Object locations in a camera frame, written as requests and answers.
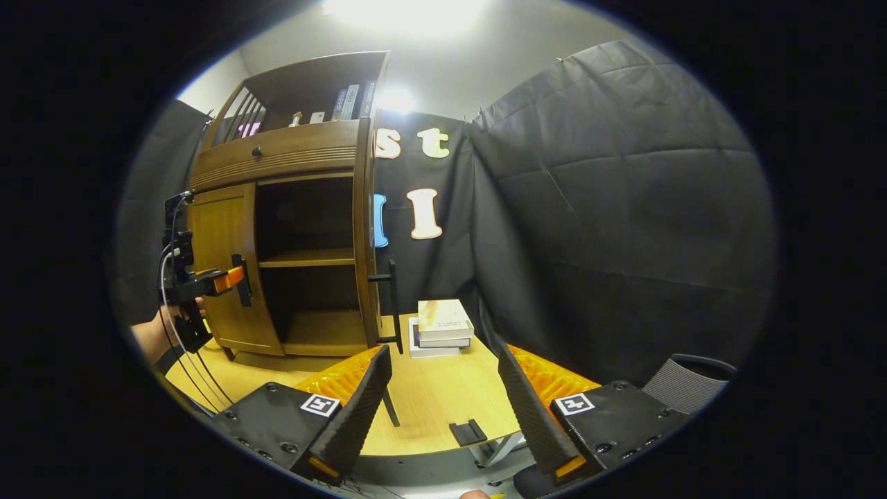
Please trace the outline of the beige cover book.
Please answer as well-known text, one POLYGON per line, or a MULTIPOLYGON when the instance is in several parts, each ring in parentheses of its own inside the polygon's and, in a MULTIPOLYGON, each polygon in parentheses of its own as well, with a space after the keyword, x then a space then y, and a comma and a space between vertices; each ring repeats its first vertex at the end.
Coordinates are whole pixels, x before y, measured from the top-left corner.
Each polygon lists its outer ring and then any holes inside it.
POLYGON ((422 340, 444 341, 472 337, 475 327, 460 300, 422 300, 418 302, 418 332, 422 340))

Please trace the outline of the wooden inner shelf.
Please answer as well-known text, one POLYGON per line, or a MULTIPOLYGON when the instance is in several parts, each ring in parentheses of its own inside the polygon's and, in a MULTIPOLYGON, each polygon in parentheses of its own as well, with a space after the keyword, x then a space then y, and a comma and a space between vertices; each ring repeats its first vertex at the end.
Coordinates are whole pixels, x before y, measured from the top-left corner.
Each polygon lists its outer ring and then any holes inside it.
POLYGON ((258 260, 260 268, 322 268, 323 266, 355 265, 351 247, 293 249, 258 260))

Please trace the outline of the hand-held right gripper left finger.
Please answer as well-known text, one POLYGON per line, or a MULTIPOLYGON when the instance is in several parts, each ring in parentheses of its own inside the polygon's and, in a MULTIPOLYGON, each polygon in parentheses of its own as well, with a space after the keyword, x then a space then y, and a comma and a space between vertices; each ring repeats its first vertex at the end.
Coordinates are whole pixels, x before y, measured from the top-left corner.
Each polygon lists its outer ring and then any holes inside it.
POLYGON ((289 473, 341 484, 357 464, 391 376, 389 347, 377 345, 295 387, 264 383, 211 423, 289 473))

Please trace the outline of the wooden cabinet drawer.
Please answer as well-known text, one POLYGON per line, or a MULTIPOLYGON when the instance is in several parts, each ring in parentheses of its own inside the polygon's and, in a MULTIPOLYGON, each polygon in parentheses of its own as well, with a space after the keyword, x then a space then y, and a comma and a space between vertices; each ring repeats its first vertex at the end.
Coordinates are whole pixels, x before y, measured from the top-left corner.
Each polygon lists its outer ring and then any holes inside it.
POLYGON ((280 128, 212 146, 197 155, 190 190, 203 192, 230 184, 282 175, 353 168, 359 146, 369 136, 367 119, 280 128), (263 149, 262 157, 251 152, 263 149))

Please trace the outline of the white table leg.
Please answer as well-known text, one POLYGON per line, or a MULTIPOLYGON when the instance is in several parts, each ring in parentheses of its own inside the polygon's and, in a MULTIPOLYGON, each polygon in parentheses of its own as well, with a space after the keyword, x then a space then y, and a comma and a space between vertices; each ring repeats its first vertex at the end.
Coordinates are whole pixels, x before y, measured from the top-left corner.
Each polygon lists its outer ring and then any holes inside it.
POLYGON ((484 469, 501 462, 513 451, 526 448, 527 445, 525 436, 521 432, 515 432, 499 439, 469 446, 468 450, 475 459, 475 465, 484 469))

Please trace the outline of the wooden shoe cabinet door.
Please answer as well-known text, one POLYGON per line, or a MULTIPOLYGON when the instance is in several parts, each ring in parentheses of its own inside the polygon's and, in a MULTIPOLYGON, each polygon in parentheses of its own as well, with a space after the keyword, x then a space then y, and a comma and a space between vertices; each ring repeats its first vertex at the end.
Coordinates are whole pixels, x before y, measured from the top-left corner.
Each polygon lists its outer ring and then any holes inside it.
POLYGON ((227 350, 284 355, 257 259, 256 185, 237 184, 196 195, 188 208, 187 227, 193 232, 196 270, 232 269, 232 254, 240 254, 247 262, 251 307, 241 306, 237 288, 206 299, 206 319, 216 342, 227 350))
POLYGON ((375 275, 372 199, 373 187, 370 186, 367 169, 363 164, 357 164, 353 173, 351 206, 353 256, 361 325, 365 344, 369 348, 378 344, 380 330, 378 289, 374 282, 369 281, 375 275))

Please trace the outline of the black backdrop cloth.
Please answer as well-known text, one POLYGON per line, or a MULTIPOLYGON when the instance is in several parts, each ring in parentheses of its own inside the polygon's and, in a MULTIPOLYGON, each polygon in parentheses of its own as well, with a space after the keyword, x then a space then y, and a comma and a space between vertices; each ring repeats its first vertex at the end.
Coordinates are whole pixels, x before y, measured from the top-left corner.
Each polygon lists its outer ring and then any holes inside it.
POLYGON ((636 39, 546 67, 470 122, 380 115, 400 306, 460 298, 494 335, 643 385, 675 354, 740 367, 775 287, 752 145, 687 69, 636 39))

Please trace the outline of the small black bracket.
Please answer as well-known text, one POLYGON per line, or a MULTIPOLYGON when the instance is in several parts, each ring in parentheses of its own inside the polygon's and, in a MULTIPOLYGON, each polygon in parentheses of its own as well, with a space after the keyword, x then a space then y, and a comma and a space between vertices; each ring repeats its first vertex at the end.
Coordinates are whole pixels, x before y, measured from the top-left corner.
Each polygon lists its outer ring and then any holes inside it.
POLYGON ((459 446, 474 446, 488 441, 486 433, 474 418, 466 423, 450 423, 449 429, 459 446))

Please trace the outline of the black door handle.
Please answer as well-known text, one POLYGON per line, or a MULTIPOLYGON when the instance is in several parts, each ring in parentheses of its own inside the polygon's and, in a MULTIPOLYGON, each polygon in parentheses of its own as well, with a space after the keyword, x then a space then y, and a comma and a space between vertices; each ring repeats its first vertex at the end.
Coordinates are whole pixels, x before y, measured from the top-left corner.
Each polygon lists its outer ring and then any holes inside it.
POLYGON ((367 277, 367 282, 378 283, 378 282, 387 282, 387 287, 389 287, 389 299, 391 304, 391 312, 393 315, 393 326, 395 329, 395 335, 393 337, 379 337, 376 341, 377 343, 387 344, 387 343, 395 343, 397 347, 397 351, 400 355, 403 355, 403 339, 401 333, 401 324, 400 324, 400 308, 398 302, 398 287, 397 287, 397 268, 395 259, 389 258, 387 259, 387 274, 373 274, 367 277))
POLYGON ((253 293, 249 282, 247 262, 240 254, 232 254, 231 262, 235 268, 240 268, 240 273, 242 274, 242 278, 236 284, 240 304, 246 308, 251 307, 253 293))

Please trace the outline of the wooden double-door shoe cabinet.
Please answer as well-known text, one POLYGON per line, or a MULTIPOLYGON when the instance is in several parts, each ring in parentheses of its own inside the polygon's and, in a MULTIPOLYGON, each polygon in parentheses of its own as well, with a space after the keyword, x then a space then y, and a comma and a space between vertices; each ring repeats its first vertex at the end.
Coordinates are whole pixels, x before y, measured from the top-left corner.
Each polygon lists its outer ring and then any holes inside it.
MULTIPOLYGON (((365 145, 359 146, 360 155, 355 164, 364 165, 370 186, 373 187, 371 228, 375 249, 375 97, 383 83, 388 62, 389 54, 386 51, 345 53, 299 61, 247 77, 238 83, 222 106, 218 120, 209 126, 200 152, 232 140, 288 128, 295 112, 302 113, 300 126, 308 125, 310 115, 320 111, 326 112, 324 122, 332 122, 333 107, 340 89, 355 83, 361 85, 361 104, 367 81, 377 81, 373 110, 371 116, 365 118, 370 122, 369 136, 365 145)), ((354 168, 282 175, 240 183, 256 185, 257 259, 295 249, 353 249, 351 206, 354 168)), ((194 198, 205 192, 209 191, 194 192, 194 198)), ((270 316, 284 350, 282 357, 295 355, 337 359, 369 348, 361 325, 354 265, 261 268, 261 281, 270 316)), ((230 361, 239 353, 248 353, 227 350, 218 342, 216 344, 230 361)))

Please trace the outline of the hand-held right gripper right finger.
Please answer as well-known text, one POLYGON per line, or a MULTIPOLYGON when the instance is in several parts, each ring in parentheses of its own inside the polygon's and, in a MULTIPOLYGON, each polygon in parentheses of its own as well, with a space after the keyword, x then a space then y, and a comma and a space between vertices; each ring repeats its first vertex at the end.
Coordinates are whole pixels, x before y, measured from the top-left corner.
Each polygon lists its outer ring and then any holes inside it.
POLYGON ((630 382, 596 383, 504 344, 498 375, 539 473, 579 479, 621 466, 690 419, 630 382))

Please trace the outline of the large ceiling light panel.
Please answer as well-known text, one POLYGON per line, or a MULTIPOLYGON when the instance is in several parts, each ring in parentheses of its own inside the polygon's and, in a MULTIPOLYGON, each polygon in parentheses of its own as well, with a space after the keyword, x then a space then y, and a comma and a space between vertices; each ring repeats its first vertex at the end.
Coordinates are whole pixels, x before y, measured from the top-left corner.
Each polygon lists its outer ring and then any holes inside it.
POLYGON ((322 0, 324 14, 350 26, 418 34, 462 32, 491 0, 322 0))

